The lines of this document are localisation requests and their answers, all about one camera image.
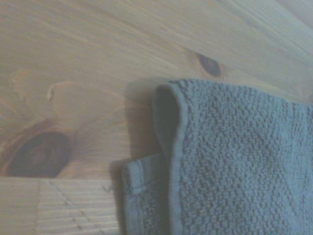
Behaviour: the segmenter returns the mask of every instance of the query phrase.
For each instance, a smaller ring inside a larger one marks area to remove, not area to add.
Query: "wooden plank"
[[[311,9],[302,10],[305,4],[1,3],[0,151],[12,135],[52,119],[43,130],[69,136],[73,155],[58,179],[0,178],[0,233],[122,232],[116,179],[125,162],[160,151],[151,100],[156,86],[170,79],[248,85],[312,102],[312,27],[304,16]],[[197,53],[217,60],[221,76],[210,76]]]
[[[313,31],[276,1],[89,2],[286,91],[301,84],[312,94]]]
[[[111,181],[1,178],[2,235],[119,234]]]
[[[1,178],[0,187],[0,233],[33,235],[40,180]]]

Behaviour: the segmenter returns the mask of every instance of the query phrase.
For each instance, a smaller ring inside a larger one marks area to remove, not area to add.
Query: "gray towel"
[[[185,79],[156,89],[162,153],[123,170],[128,235],[313,234],[313,107]]]

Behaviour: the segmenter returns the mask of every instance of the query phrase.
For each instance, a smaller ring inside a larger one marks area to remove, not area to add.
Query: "dark wood knot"
[[[68,164],[71,144],[60,132],[45,132],[28,140],[11,161],[7,176],[54,178]]]
[[[221,68],[219,63],[211,58],[208,58],[204,55],[199,54],[199,61],[204,68],[204,70],[213,77],[221,76]]]

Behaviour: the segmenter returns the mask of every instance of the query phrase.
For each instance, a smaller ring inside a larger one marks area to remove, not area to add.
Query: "towel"
[[[196,79],[157,87],[162,152],[125,165],[128,235],[313,234],[313,107]]]

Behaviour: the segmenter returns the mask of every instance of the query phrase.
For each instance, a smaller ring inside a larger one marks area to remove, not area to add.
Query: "wooden table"
[[[311,0],[1,0],[2,175],[39,132],[66,134],[72,157],[55,179],[0,178],[0,233],[124,233],[120,170],[160,151],[151,100],[171,79],[312,104],[311,15]]]

